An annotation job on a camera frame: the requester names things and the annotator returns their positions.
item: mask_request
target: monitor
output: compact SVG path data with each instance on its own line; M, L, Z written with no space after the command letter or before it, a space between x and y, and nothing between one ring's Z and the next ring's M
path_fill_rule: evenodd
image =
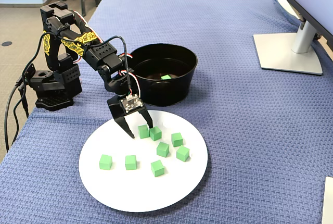
M306 20L297 33L254 35L261 67L322 74L311 47L318 31L333 42L333 0L287 0Z

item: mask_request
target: table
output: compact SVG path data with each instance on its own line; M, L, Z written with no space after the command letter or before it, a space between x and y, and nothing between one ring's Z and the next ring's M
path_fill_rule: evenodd
M89 25L129 51L171 43L198 56L188 97L151 107L190 121L206 141L203 180L150 213L104 206L85 190L78 162L110 119L103 81L80 63L74 106L35 109L0 165L0 223L320 223L333 175L333 63L313 46L323 76L262 70L253 34L296 32L275 0L102 0ZM122 52L120 41L113 45Z

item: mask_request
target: black bowl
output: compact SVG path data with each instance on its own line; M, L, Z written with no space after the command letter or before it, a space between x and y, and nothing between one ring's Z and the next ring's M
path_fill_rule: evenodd
M183 100L198 63L187 48L172 44L150 44L133 51L129 67L138 78L141 99L154 106L169 106Z

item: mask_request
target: green foam cube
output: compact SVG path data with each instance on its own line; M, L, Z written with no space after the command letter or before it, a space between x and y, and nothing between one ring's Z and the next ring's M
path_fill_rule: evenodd
M171 134L171 142L174 147L183 145L183 137L180 133Z
M139 128L140 139L149 137L149 129L148 129L147 125L142 125L142 126L139 126L138 128Z
M164 174L164 166L163 166L161 160L157 160L157 161L151 163L151 171L155 177L161 176Z
M162 80L168 80L168 79L171 79L171 77L168 74L166 74L165 76L161 77L161 79Z
M150 137L153 141L156 141L158 139L162 138L162 131L159 127L153 127L149 130Z
M102 155L99 160L99 168L110 170L112 166L112 157L110 155Z
M169 153L169 145L164 142L160 142L156 150L157 150L157 155L166 157Z
M136 156L135 155L126 155L125 167L126 167L126 170L135 170L136 169Z
M186 161L189 157L189 149L184 146L180 146L177 150L176 157L179 160Z

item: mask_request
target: black cable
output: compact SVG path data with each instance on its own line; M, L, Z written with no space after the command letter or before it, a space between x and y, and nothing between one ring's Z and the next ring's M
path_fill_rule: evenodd
M15 84L14 88L12 89L8 101L7 101L7 105L6 105L6 111L5 111L5 143L6 143L6 151L8 153L9 151L9 143L8 143L8 129L7 129L7 120L8 120L8 111L9 111L9 105L10 105L10 101L12 96L15 93L15 90L18 88L19 85Z
M24 86L22 84L21 86L19 86L19 92L20 92L21 96L23 95L23 90L24 90ZM22 106L23 106L23 109L25 111L25 115L28 118L29 117L29 108L28 108L28 101L27 101L27 97L26 96L24 96L24 98L22 100Z
M18 105L23 101L23 99L25 98L25 93L27 91L27 82L25 81L25 72L27 70L27 68L32 64L32 62L37 58L37 55L40 51L40 48L41 48L41 45L42 45L42 39L45 35L53 35L55 36L56 38L58 39L61 39L61 40L64 40L64 41L67 41L67 42L72 42L72 43L77 43L77 44L82 44L83 46L86 46L86 44L84 43L81 43L79 41L76 41L76 40L71 40L71 39L66 39L66 38L62 38L60 36L57 36L55 33L52 33L52 32L45 32L41 35L40 37L40 40L39 40L39 43L38 43L38 47L37 47L37 51L34 55L34 57L28 62L28 64L25 66L25 68L23 69L23 72L22 72L22 81L23 81L23 95L21 96L20 100L17 102L17 104L15 105L14 109L13 109L13 114L14 114L14 118L15 118L15 122L16 122L16 133L15 133L15 136L13 138L13 141L12 141L12 144L14 143L14 141L16 140L16 137L19 133L19 121L18 121L18 118L17 118L17 115L16 115L16 108L18 107Z
M101 47L102 45L110 42L111 40L113 39L120 39L122 42L123 42L123 46L124 46L124 57L125 57L125 69L126 69L126 78L127 78L127 84L129 86L129 90L131 90L131 78L130 78L130 72L129 72L129 64L127 62L127 48L126 48L126 43L125 43L125 40L124 38L122 38L121 36L119 35L114 35L112 37L110 37L108 40L102 42L102 43L99 43L99 44L95 44L95 45L90 45L88 48L96 48L96 47Z

